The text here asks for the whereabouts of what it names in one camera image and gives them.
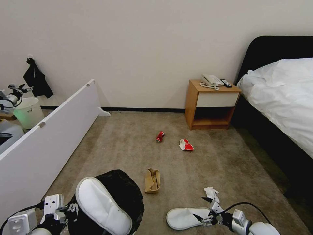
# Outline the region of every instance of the bed frame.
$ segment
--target bed frame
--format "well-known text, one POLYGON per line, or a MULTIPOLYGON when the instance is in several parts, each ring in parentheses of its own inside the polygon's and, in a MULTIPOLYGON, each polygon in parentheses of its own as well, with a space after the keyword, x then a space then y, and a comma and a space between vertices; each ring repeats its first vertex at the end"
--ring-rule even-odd
MULTIPOLYGON (((313 36, 260 36, 249 45, 234 84, 247 74, 280 59, 313 57, 313 36)), ((246 128, 288 177, 285 196, 309 188, 313 159, 241 95, 232 124, 246 128)))

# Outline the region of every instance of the black wire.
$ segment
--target black wire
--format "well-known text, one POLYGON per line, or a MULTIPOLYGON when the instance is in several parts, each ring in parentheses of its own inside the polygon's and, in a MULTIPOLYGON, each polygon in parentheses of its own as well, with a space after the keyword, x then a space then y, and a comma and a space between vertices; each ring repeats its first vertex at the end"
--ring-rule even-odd
POLYGON ((265 215, 256 205, 253 205, 253 204, 250 203, 250 202, 238 202, 238 203, 236 203, 236 204, 231 205, 229 208, 223 210, 222 212, 220 212, 220 213, 218 213, 218 214, 216 214, 216 215, 222 214, 222 213, 224 213, 224 212, 230 210, 231 208, 233 208, 233 207, 235 207, 235 206, 239 206, 239 205, 243 205, 243 204, 248 204, 248 205, 250 205, 250 206, 253 206, 255 209, 257 209, 257 210, 263 215, 263 217, 266 219, 266 221, 267 221, 270 225, 272 225, 272 223, 269 221, 269 219, 266 217, 266 215, 265 215))
MULTIPOLYGON (((36 207, 38 207, 40 204, 41 204, 41 202, 38 203, 37 205, 30 206, 30 207, 26 207, 26 208, 24 208, 24 209, 22 209, 22 210, 19 210, 18 212, 22 212, 22 211, 26 211, 26 210, 29 210, 29 209, 36 208, 36 207)), ((7 218, 7 219, 3 222, 3 224, 2 224, 2 226, 1 226, 1 228, 0 228, 0 235, 2 235, 4 226, 5 226, 6 223, 8 222, 9 218, 7 218)))
POLYGON ((7 107, 7 106, 3 106, 4 108, 15 108, 17 106, 19 106, 22 103, 23 97, 21 96, 21 101, 19 104, 15 105, 15 106, 11 106, 11 107, 7 107))

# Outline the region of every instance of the white trash can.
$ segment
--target white trash can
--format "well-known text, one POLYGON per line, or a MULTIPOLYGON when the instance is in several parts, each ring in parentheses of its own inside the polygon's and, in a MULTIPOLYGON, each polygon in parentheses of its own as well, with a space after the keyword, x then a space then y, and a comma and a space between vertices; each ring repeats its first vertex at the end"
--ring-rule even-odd
POLYGON ((25 129, 32 129, 45 118, 39 100, 35 97, 23 98, 22 103, 15 108, 13 113, 25 129))

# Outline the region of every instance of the black headboard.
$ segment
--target black headboard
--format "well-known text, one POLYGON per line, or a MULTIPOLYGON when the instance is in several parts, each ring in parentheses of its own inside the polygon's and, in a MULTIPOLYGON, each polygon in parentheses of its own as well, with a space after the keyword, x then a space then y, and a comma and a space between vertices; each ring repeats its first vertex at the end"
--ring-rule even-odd
POLYGON ((313 36, 260 36, 249 45, 234 84, 247 74, 281 59, 313 57, 313 36))

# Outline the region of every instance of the black trash bag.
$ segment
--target black trash bag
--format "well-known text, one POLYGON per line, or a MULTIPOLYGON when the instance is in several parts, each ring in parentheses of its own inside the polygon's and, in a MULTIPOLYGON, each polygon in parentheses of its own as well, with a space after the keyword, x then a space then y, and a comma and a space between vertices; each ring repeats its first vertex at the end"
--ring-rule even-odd
MULTIPOLYGON (((106 187, 117 205, 130 216, 132 228, 128 235, 133 234, 137 231, 144 212, 143 195, 137 184, 121 170, 112 170, 95 178, 106 187)), ((72 203, 77 203, 75 194, 68 205, 72 203)), ((105 231, 80 208, 77 220, 69 219, 68 230, 70 235, 102 235, 105 231)))
POLYGON ((38 69, 35 61, 28 58, 27 63, 30 64, 30 66, 23 78, 28 86, 33 87, 32 92, 34 96, 45 95, 47 98, 53 96, 53 92, 46 82, 46 76, 38 69))

